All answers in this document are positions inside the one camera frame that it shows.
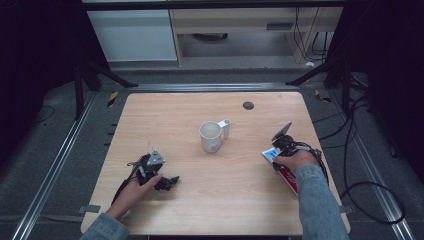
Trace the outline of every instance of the human hand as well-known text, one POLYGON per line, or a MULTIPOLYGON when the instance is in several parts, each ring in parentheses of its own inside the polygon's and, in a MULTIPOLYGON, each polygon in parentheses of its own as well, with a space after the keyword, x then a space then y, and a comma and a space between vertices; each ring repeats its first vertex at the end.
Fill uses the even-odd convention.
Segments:
POLYGON ((143 199, 143 197, 159 182, 161 178, 162 174, 158 174, 142 186, 139 185, 137 178, 131 179, 109 210, 106 211, 106 214, 120 221, 128 210, 133 208, 138 201, 143 199))
POLYGON ((305 165, 312 164, 319 166, 315 157, 308 151, 299 150, 291 157, 276 156, 273 158, 274 162, 283 164, 288 167, 292 172, 296 173, 297 168, 305 165))

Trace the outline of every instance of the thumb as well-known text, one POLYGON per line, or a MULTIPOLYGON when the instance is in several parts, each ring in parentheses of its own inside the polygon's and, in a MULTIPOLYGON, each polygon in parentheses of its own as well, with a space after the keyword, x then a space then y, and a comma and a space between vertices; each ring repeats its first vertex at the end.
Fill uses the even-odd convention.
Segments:
POLYGON ((278 164, 285 164, 287 163, 288 159, 289 159, 288 157, 275 156, 272 160, 278 164))
POLYGON ((152 188, 160 181, 161 178, 162 178, 162 173, 150 178, 150 180, 144 185, 148 188, 152 188))

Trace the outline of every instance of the denim sleeve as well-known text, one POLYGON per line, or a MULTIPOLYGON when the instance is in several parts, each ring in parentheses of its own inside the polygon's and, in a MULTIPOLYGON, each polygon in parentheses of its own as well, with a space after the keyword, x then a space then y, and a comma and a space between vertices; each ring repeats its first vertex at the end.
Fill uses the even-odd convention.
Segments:
POLYGON ((339 205, 321 169, 302 165, 296 171, 296 181, 303 239, 349 239, 339 205))
POLYGON ((122 225, 122 223, 113 217, 102 213, 81 236, 80 240, 118 240, 126 239, 128 235, 129 231, 124 225, 122 225))

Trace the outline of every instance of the white mug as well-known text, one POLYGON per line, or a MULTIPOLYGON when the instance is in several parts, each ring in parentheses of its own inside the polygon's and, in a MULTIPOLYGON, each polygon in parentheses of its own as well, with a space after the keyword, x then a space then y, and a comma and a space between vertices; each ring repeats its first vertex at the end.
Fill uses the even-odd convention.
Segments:
POLYGON ((214 153, 221 147, 221 135, 224 132, 224 139, 228 139, 230 133, 230 120, 225 119, 219 123, 205 122, 199 128, 202 148, 208 153, 214 153))

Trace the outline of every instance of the white object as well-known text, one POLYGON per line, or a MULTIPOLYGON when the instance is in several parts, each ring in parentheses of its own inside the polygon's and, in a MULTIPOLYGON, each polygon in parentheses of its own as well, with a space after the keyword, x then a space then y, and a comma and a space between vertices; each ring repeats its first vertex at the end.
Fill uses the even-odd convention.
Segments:
POLYGON ((315 66, 315 64, 314 64, 313 62, 307 62, 307 63, 306 63, 306 66, 308 66, 308 67, 313 67, 313 66, 315 66))
POLYGON ((225 119, 221 122, 205 122, 199 128, 200 139, 202 141, 202 148, 208 153, 214 153, 221 148, 222 132, 224 132, 224 139, 228 139, 230 133, 230 120, 225 119))
MULTIPOLYGON (((146 1, 149 0, 83 0, 84 3, 146 1)), ((88 11, 87 14, 108 62, 177 60, 168 10, 88 11)))

